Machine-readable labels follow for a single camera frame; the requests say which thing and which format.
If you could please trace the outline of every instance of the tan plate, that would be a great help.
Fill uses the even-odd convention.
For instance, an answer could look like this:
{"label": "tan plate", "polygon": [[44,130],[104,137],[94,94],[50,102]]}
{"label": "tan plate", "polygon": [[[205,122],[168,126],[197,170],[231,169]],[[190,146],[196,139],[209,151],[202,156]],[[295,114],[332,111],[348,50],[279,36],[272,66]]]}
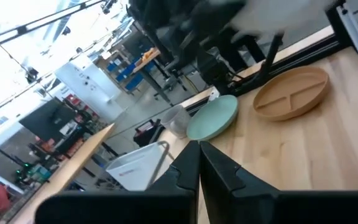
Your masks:
{"label": "tan plate", "polygon": [[318,67],[298,67],[273,78],[254,99],[256,113],[270,121],[283,121],[315,107],[328,93],[328,74]]}

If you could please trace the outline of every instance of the mint green plate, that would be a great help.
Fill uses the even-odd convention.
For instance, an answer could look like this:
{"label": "mint green plate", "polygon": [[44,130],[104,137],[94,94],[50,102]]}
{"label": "mint green plate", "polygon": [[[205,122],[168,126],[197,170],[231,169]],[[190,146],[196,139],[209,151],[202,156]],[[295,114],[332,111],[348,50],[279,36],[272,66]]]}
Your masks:
{"label": "mint green plate", "polygon": [[187,137],[191,140],[209,140],[223,132],[238,112],[235,96],[225,95],[203,106],[190,120]]}

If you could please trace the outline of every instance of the white plastic bin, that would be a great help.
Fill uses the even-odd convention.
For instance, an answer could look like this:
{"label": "white plastic bin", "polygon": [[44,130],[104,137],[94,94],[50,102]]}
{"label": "white plastic bin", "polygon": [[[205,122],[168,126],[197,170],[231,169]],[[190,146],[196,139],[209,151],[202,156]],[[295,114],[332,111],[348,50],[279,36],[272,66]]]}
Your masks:
{"label": "white plastic bin", "polygon": [[106,172],[127,190],[145,190],[158,173],[165,172],[173,158],[167,158],[169,144],[155,142],[112,161]]}

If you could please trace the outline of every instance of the black monitor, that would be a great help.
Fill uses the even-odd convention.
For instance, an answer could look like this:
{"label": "black monitor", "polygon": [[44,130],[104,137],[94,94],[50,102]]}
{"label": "black monitor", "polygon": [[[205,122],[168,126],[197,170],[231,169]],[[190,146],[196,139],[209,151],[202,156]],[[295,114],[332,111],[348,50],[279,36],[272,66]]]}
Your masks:
{"label": "black monitor", "polygon": [[64,135],[60,132],[75,117],[75,112],[54,98],[20,120],[20,124],[43,141],[60,141]]}

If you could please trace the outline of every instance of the wooden table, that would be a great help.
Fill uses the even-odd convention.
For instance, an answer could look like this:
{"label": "wooden table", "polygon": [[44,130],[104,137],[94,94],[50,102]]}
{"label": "wooden table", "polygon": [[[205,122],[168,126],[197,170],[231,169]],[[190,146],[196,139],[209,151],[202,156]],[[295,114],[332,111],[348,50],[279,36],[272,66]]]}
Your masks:
{"label": "wooden table", "polygon": [[59,191],[68,186],[85,163],[95,153],[101,143],[110,136],[114,129],[115,126],[112,124],[86,140],[74,156],[70,160],[63,162],[62,166],[56,170],[49,179],[50,183],[45,183],[9,223],[32,223],[37,207],[46,198],[59,193]]}
{"label": "wooden table", "polygon": [[[332,34],[327,27],[282,50],[277,59]],[[282,122],[256,116],[252,101],[259,89],[238,97],[235,121],[211,144],[257,177],[282,190],[358,189],[358,55],[344,49],[313,66],[330,76],[331,92],[315,109]],[[250,67],[247,76],[260,68]],[[183,102],[190,105],[210,90]],[[188,139],[177,139],[165,131],[160,136],[177,156]],[[199,223],[209,223],[200,192]]]}

